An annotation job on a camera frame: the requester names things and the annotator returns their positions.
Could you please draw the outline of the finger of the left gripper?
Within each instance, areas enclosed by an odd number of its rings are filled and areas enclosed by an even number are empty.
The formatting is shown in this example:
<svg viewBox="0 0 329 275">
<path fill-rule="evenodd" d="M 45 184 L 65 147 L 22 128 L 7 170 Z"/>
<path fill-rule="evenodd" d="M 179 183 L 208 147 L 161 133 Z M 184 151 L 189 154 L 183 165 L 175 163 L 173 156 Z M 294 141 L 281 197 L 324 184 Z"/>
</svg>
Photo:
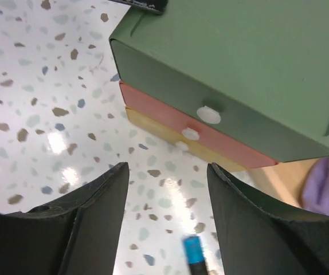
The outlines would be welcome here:
<svg viewBox="0 0 329 275">
<path fill-rule="evenodd" d="M 136 7 L 154 14 L 163 14 L 168 5 L 168 0 L 111 0 L 124 5 Z"/>
</svg>

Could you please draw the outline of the three-drawer desk organizer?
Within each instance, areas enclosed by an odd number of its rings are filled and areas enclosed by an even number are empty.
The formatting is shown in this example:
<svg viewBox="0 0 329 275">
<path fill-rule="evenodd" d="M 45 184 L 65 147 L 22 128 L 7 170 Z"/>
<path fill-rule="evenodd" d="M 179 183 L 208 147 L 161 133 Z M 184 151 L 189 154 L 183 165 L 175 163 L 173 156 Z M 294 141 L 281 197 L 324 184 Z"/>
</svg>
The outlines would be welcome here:
<svg viewBox="0 0 329 275">
<path fill-rule="evenodd" d="M 130 8 L 121 80 L 279 162 L 329 156 L 329 1 Z"/>
</svg>

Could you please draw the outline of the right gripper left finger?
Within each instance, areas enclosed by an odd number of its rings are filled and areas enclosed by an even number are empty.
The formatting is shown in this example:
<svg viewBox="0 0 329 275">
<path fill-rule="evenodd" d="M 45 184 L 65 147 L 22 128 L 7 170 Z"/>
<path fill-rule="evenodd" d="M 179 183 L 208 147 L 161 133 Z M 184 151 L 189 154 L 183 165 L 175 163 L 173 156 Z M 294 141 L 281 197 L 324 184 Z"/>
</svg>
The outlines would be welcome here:
<svg viewBox="0 0 329 275">
<path fill-rule="evenodd" d="M 119 163 L 27 213 L 0 214 L 0 274 L 112 274 L 129 174 Z"/>
</svg>

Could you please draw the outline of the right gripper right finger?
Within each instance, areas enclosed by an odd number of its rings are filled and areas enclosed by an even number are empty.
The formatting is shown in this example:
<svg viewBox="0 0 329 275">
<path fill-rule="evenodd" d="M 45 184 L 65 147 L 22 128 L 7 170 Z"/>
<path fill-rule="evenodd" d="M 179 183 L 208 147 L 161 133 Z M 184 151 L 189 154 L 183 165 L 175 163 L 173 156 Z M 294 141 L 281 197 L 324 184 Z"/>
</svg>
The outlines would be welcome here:
<svg viewBox="0 0 329 275">
<path fill-rule="evenodd" d="M 207 182 L 226 274 L 329 274 L 329 216 L 277 200 L 215 163 Z"/>
</svg>

